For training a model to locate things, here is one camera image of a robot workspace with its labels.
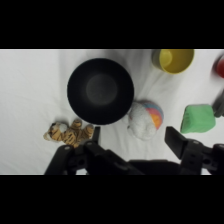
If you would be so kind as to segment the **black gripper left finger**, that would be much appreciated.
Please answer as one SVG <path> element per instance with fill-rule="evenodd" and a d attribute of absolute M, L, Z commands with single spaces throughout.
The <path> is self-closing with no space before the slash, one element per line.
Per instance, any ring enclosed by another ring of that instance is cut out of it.
<path fill-rule="evenodd" d="M 90 175 L 133 175 L 133 166 L 100 143 L 101 128 L 96 127 L 91 140 L 84 140 L 76 149 L 60 146 L 51 159 L 45 175 L 76 175 L 85 169 Z"/>

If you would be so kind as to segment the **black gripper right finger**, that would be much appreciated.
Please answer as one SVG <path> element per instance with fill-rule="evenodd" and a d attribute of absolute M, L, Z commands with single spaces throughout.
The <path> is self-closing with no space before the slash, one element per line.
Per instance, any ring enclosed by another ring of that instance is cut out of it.
<path fill-rule="evenodd" d="M 198 140 L 187 139 L 168 126 L 164 141 L 180 160 L 180 175 L 200 175 L 206 169 L 211 175 L 224 175 L 224 144 L 207 147 Z"/>

